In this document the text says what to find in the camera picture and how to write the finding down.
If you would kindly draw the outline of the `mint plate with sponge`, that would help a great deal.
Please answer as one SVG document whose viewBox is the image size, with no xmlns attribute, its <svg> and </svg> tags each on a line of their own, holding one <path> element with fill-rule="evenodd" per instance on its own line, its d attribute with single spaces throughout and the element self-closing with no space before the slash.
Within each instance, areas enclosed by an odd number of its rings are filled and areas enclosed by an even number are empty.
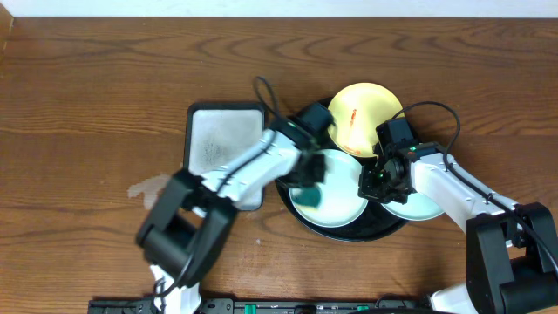
<svg viewBox="0 0 558 314">
<path fill-rule="evenodd" d="M 368 201 L 357 195 L 358 179 L 362 165 L 348 154 L 324 149 L 326 172 L 319 187 L 322 202 L 318 208 L 298 207 L 304 218 L 321 227 L 341 227 L 354 221 L 363 213 Z"/>
</svg>

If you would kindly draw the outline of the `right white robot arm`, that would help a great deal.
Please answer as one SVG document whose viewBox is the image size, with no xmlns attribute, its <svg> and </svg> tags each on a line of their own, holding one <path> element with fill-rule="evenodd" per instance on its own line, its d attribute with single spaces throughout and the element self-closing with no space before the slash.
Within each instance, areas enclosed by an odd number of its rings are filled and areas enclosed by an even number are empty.
<svg viewBox="0 0 558 314">
<path fill-rule="evenodd" d="M 434 292 L 447 313 L 529 313 L 557 304 L 557 232 L 550 210 L 519 204 L 482 184 L 435 143 L 406 147 L 365 166 L 359 196 L 438 205 L 466 234 L 466 280 Z"/>
</svg>

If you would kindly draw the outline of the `green yellow sponge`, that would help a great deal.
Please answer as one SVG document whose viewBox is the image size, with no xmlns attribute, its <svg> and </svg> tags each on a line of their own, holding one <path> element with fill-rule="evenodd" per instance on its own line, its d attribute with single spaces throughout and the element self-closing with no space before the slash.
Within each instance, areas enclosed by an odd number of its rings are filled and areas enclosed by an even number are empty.
<svg viewBox="0 0 558 314">
<path fill-rule="evenodd" d="M 289 191 L 291 201 L 298 207 L 318 208 L 322 202 L 319 187 L 292 188 Z"/>
</svg>

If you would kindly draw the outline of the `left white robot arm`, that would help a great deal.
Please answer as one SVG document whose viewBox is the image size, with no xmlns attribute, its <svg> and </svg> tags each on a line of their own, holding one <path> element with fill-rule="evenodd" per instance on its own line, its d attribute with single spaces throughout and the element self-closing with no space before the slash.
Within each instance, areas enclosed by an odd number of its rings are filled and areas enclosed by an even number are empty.
<svg viewBox="0 0 558 314">
<path fill-rule="evenodd" d="M 173 174 L 139 228 L 136 243 L 162 289 L 159 313 L 194 313 L 199 284 L 219 258 L 240 204 L 268 183 L 284 178 L 295 187 L 324 179 L 318 140 L 332 120 L 276 119 L 241 156 L 205 174 Z"/>
</svg>

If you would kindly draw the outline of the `yellow plate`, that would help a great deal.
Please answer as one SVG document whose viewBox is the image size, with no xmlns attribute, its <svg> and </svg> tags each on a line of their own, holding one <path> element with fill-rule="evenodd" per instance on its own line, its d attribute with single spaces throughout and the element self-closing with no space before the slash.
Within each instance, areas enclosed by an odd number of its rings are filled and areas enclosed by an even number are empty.
<svg viewBox="0 0 558 314">
<path fill-rule="evenodd" d="M 372 83 L 349 85 L 328 104 L 334 119 L 328 134 L 341 150 L 359 158 L 376 157 L 379 142 L 376 128 L 402 109 L 387 88 Z"/>
</svg>

